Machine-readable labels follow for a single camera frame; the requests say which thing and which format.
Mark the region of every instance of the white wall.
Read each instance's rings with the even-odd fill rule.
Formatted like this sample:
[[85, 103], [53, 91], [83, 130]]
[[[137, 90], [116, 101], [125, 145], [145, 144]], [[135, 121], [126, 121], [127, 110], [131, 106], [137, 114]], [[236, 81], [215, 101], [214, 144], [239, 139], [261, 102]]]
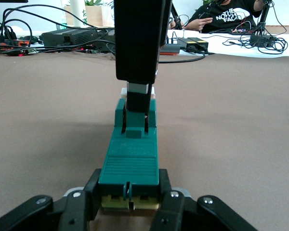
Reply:
[[[177, 13], [187, 14], [191, 17], [195, 10], [202, 5], [202, 0], [172, 0], [173, 5], [175, 6]], [[289, 0], [274, 0], [275, 10], [277, 17], [281, 24], [289, 26]], [[279, 25], [276, 20], [274, 10], [271, 8], [266, 19], [267, 25]]]
[[[0, 22], [2, 22], [2, 14], [5, 9], [15, 8], [21, 5], [31, 5], [31, 4], [44, 4], [44, 5], [52, 5], [52, 6], [56, 6], [60, 8], [62, 7], [61, 0], [29, 0], [28, 3], [0, 3]], [[57, 9], [35, 6], [35, 7], [24, 8], [22, 10], [39, 14], [43, 17], [49, 18], [59, 23], [62, 22], [63, 12]], [[21, 19], [27, 22], [32, 30], [42, 30], [42, 31], [56, 30], [55, 24], [48, 22], [44, 19], [29, 15], [27, 13], [13, 12], [8, 16], [8, 19], [13, 19], [13, 18]], [[23, 30], [28, 31], [27, 26], [21, 22], [10, 22], [8, 25], [19, 26]]]

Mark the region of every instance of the black t-shirt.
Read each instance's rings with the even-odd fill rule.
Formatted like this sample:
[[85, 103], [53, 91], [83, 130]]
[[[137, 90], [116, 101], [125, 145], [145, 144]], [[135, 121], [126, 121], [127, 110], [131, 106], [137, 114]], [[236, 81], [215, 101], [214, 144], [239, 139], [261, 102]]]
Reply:
[[209, 12], [207, 10], [209, 4], [204, 4], [196, 10], [188, 23], [198, 19], [202, 13], [208, 12], [213, 21], [203, 27], [202, 33], [224, 29], [245, 29], [248, 31], [256, 26], [253, 16], [259, 17], [261, 14], [261, 11], [254, 11], [254, 3], [255, 0], [231, 0], [227, 5], [211, 7]]

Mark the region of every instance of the metal bolt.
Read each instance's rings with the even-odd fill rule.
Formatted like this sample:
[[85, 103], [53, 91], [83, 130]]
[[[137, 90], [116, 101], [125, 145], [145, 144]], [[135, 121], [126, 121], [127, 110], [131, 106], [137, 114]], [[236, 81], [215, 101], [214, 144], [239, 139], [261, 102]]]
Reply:
[[204, 197], [203, 198], [204, 203], [206, 204], [213, 204], [213, 200], [209, 197]]
[[73, 194], [73, 197], [79, 197], [80, 195], [81, 195], [80, 192], [75, 192], [75, 193]]
[[179, 197], [179, 193], [177, 191], [172, 191], [171, 197]]
[[46, 201], [46, 198], [40, 198], [40, 199], [37, 200], [36, 203], [39, 205], [39, 204], [44, 203], [45, 201]]

